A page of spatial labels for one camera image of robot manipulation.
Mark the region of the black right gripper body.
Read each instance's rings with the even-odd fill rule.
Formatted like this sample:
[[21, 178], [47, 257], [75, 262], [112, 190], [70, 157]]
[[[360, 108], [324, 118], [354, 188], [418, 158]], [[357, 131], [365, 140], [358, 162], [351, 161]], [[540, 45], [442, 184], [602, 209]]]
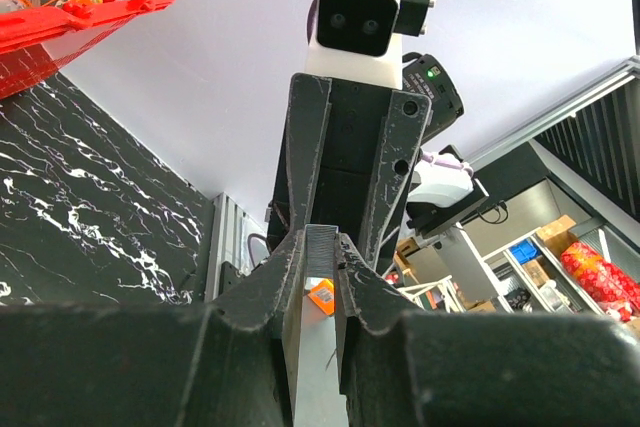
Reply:
[[[332, 82], [329, 97], [331, 112], [309, 224], [337, 226], [340, 232], [353, 241], [362, 256], [362, 225], [376, 147], [387, 116], [391, 92], [395, 89], [334, 78], [325, 79]], [[430, 101], [430, 112], [421, 147], [428, 130], [435, 123], [436, 116], [431, 99], [424, 94], [418, 95], [427, 97]], [[267, 229], [267, 245], [272, 252], [287, 246], [284, 237], [289, 227], [290, 215], [285, 147], [284, 127], [274, 192], [269, 204], [271, 214]], [[419, 149], [414, 165], [419, 156]], [[374, 267], [369, 266], [378, 273], [383, 272], [392, 260], [392, 244], [399, 237], [398, 228], [407, 202], [412, 170], [413, 168], [385, 231], [377, 264]]]

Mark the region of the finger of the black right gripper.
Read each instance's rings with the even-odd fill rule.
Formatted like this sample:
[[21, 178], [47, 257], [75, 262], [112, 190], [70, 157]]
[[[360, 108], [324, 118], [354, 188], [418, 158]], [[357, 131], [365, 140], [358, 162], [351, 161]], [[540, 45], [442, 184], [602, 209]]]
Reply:
[[286, 116], [286, 176], [289, 242], [310, 223], [330, 118], [330, 79], [296, 73], [291, 79]]
[[429, 112], [427, 97], [391, 92], [362, 225], [362, 257], [370, 267], [377, 264], [385, 231], [408, 182]]

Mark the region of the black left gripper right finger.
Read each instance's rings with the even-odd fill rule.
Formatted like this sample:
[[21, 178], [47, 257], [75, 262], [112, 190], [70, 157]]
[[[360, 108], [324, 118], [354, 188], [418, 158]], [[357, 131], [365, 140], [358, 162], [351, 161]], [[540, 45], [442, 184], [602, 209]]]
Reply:
[[587, 314], [436, 313], [335, 242], [339, 389], [353, 426], [635, 426], [639, 342]]

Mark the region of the small silver staple strip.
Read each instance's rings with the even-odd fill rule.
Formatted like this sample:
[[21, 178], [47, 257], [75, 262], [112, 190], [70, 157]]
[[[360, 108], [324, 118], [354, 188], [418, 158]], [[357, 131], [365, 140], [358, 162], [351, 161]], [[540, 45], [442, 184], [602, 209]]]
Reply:
[[336, 239], [334, 225], [309, 224], [305, 227], [305, 274], [309, 278], [333, 279]]

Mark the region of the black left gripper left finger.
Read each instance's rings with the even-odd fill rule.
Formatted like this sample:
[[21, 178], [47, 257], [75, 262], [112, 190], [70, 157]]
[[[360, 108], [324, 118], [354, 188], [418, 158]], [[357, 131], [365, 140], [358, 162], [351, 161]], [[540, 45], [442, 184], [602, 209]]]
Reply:
[[1, 311], [5, 426], [290, 426], [305, 235], [210, 303]]

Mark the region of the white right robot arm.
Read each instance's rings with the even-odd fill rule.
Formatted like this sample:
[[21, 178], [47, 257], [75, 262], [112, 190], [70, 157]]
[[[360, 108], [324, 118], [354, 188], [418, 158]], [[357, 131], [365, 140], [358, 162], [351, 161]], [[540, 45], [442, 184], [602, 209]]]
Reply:
[[471, 168], [453, 152], [426, 153], [428, 97], [354, 81], [297, 73], [289, 100], [266, 243], [290, 250], [300, 233], [323, 268], [335, 228], [364, 263], [382, 272], [405, 215], [438, 236], [484, 201]]

